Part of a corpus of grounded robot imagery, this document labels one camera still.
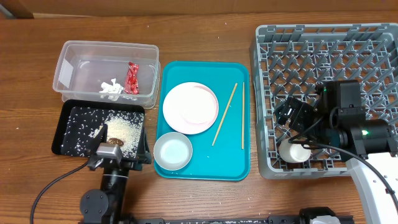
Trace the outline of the red snack wrapper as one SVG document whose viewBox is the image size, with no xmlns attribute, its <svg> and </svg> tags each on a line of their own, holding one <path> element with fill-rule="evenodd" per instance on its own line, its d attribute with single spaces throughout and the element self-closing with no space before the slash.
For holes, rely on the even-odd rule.
<svg viewBox="0 0 398 224">
<path fill-rule="evenodd" d="M 139 70 L 139 65 L 129 62 L 126 79 L 124 82 L 124 92 L 126 94 L 138 95 L 139 94 L 139 84 L 137 81 L 137 73 Z"/>
</svg>

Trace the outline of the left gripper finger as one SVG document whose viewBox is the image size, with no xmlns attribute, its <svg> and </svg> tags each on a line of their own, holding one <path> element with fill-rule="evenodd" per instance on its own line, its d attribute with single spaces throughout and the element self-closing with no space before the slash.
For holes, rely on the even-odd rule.
<svg viewBox="0 0 398 224">
<path fill-rule="evenodd" d="M 99 131 L 97 132 L 96 136 L 88 141 L 88 155 L 96 154 L 101 143 L 106 142 L 107 140 L 107 132 L 108 132 L 108 125 L 104 124 L 100 127 Z"/>
<path fill-rule="evenodd" d="M 147 141 L 147 134 L 144 129 L 141 131 L 141 136 L 137 147 L 137 160 L 139 162 L 152 162 L 152 156 L 150 154 Z"/>
</svg>

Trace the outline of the rice food waste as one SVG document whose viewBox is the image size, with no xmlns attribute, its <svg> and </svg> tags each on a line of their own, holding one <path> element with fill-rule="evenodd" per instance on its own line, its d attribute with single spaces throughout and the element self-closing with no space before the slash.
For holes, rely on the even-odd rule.
<svg viewBox="0 0 398 224">
<path fill-rule="evenodd" d="M 60 152 L 68 156 L 88 157 L 88 141 L 96 136 L 104 124 L 108 125 L 107 143 L 119 144 L 123 158 L 135 158 L 144 114 L 84 107 L 72 108 Z"/>
</svg>

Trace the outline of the grey metal bowl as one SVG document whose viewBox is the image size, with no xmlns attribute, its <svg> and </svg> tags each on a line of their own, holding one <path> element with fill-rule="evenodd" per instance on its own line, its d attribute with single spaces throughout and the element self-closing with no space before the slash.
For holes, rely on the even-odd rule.
<svg viewBox="0 0 398 224">
<path fill-rule="evenodd" d="M 189 138 L 182 133 L 166 133 L 155 142 L 154 159 L 165 170 L 184 168 L 192 156 L 193 146 Z"/>
</svg>

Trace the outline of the pink shallow bowl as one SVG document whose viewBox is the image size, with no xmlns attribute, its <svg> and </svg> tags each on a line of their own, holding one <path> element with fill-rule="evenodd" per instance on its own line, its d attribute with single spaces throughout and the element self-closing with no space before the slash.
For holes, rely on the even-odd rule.
<svg viewBox="0 0 398 224">
<path fill-rule="evenodd" d="M 219 104 L 206 85 L 185 82 L 173 87 L 164 98 L 162 112 L 166 123 L 183 134 L 199 134 L 216 121 Z"/>
</svg>

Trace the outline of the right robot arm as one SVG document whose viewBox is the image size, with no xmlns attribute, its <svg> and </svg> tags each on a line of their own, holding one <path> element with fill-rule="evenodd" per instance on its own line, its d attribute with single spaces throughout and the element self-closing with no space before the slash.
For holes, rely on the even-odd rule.
<svg viewBox="0 0 398 224">
<path fill-rule="evenodd" d="M 274 114 L 296 135 L 283 140 L 279 156 L 299 163 L 312 150 L 340 153 L 359 193 L 368 223 L 397 223 L 397 141 L 383 119 L 366 119 L 359 81 L 330 81 L 316 87 L 314 105 L 288 97 Z"/>
</svg>

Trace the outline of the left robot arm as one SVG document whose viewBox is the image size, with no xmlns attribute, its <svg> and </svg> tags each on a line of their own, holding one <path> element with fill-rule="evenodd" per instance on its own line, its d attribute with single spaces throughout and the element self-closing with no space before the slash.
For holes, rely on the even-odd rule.
<svg viewBox="0 0 398 224">
<path fill-rule="evenodd" d="M 100 188 L 87 191 L 80 200 L 83 223 L 136 223 L 132 214 L 122 210 L 129 172 L 152 163 L 146 132 L 139 132 L 136 157 L 125 159 L 121 146 L 106 142 L 107 131 L 107 125 L 100 127 L 89 141 L 87 167 L 91 171 L 102 168 L 103 176 Z"/>
</svg>

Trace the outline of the white napkin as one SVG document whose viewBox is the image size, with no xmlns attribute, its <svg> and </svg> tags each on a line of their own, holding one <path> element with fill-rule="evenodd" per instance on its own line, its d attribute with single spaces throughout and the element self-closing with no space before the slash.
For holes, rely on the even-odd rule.
<svg viewBox="0 0 398 224">
<path fill-rule="evenodd" d="M 116 79 L 111 79 L 112 84 L 103 82 L 101 84 L 102 90 L 100 93 L 109 93 L 108 99 L 111 101 L 117 101 L 119 98 L 119 94 L 121 94 L 124 90 L 124 87 L 116 82 Z"/>
</svg>

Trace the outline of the wooden chopstick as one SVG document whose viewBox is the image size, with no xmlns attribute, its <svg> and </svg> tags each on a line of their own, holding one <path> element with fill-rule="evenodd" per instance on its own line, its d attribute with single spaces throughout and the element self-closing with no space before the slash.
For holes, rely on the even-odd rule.
<svg viewBox="0 0 398 224">
<path fill-rule="evenodd" d="M 233 99 L 234 93 L 235 93 L 235 91 L 236 91 L 237 85 L 238 85 L 238 83 L 235 83 L 235 84 L 234 84 L 233 90 L 232 90 L 232 92 L 231 92 L 231 94 L 230 94 L 230 97 L 229 97 L 229 100 L 228 100 L 228 102 L 227 102 L 227 104 L 226 104 L 226 108 L 224 109 L 223 116 L 222 116 L 221 121 L 220 121 L 220 123 L 219 123 L 219 125 L 218 125 L 218 129 L 217 129 L 217 132 L 216 132 L 216 134 L 215 134 L 215 137 L 214 137 L 214 139 L 213 139 L 213 142 L 212 142 L 212 145 L 211 145 L 211 146 L 214 146 L 214 145 L 215 145 L 215 142 L 216 142 L 216 140 L 217 140 L 217 138 L 218 138 L 218 135 L 219 135 L 219 133 L 220 133 L 221 127 L 222 127 L 222 125 L 223 125 L 223 123 L 224 123 L 224 119 L 225 119 L 225 117 L 226 117 L 226 114 L 227 114 L 227 112 L 228 112 L 229 106 L 230 106 L 230 104 L 231 104 L 231 101 L 232 101 L 232 99 Z"/>
</svg>

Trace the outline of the white cup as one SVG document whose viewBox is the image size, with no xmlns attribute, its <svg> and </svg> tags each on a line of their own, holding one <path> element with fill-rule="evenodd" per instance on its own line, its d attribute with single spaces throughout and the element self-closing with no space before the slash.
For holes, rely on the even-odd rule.
<svg viewBox="0 0 398 224">
<path fill-rule="evenodd" d="M 278 147 L 280 158 L 288 163 L 301 163 L 309 160 L 311 150 L 304 149 L 301 144 L 291 144 L 288 139 L 281 142 Z"/>
</svg>

